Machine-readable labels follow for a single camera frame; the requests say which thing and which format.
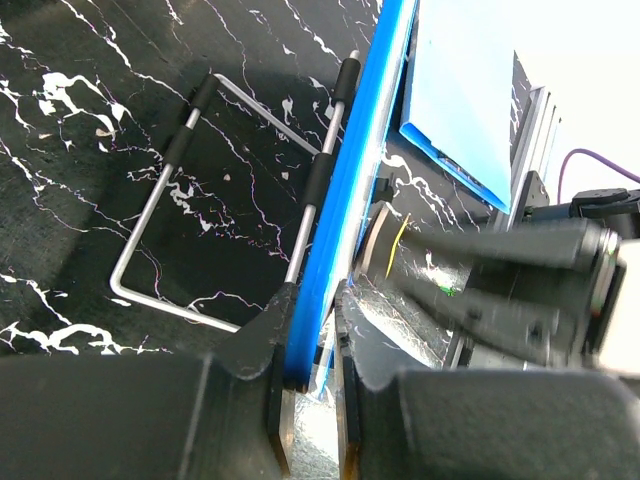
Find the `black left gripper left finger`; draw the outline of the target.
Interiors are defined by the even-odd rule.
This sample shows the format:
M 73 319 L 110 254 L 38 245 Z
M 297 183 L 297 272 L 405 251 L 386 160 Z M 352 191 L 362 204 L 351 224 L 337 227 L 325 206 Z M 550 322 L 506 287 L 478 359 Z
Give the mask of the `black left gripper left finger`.
M 282 285 L 206 355 L 30 355 L 1 362 L 5 479 L 281 479 L 291 471 Z

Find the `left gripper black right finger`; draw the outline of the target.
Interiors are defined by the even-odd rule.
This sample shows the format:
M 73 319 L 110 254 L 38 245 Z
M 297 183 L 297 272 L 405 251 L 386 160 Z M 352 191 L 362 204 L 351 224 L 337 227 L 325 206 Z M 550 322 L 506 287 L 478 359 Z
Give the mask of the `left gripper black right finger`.
M 335 303 L 344 479 L 635 479 L 639 400 L 595 372 L 433 370 Z

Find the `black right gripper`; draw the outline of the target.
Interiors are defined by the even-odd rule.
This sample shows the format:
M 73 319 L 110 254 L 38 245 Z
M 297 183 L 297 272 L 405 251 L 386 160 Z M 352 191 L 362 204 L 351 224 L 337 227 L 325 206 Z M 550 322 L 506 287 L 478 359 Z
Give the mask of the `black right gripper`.
M 539 366 L 591 366 L 626 265 L 613 230 L 588 219 L 508 231 L 422 233 L 383 205 L 354 261 L 365 275 L 474 343 Z

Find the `blue-framed whiteboard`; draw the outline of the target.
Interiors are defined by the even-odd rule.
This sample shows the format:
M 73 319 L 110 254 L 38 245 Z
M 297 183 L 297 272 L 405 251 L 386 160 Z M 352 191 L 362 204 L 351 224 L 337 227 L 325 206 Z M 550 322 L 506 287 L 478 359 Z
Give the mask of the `blue-framed whiteboard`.
M 346 122 L 302 276 L 288 336 L 284 384 L 307 390 L 321 326 L 350 275 L 381 163 L 413 26 L 415 1 L 385 1 Z

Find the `yellow whiteboard eraser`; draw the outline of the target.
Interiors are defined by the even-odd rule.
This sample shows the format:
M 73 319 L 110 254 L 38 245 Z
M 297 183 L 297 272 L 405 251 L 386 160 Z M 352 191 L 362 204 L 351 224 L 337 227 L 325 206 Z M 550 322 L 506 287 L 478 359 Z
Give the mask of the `yellow whiteboard eraser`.
M 401 225 L 400 225 L 400 227 L 399 227 L 399 229 L 398 229 L 398 231 L 396 233 L 396 236 L 394 237 L 394 240 L 393 240 L 393 242 L 391 244 L 390 253 L 389 253 L 389 259 L 388 259 L 388 262 L 387 262 L 387 268 L 386 268 L 385 276 L 384 276 L 385 279 L 387 279 L 389 277 L 390 273 L 391 273 L 391 270 L 392 270 L 392 267 L 393 267 L 393 263 L 394 263 L 394 258 L 395 258 L 395 255 L 396 255 L 396 249 L 397 249 L 397 247 L 399 245 L 400 239 L 401 239 L 406 227 L 408 226 L 410 217 L 411 217 L 411 213 L 408 213 L 404 217 L 404 220 L 402 221 L 402 223 L 401 223 Z

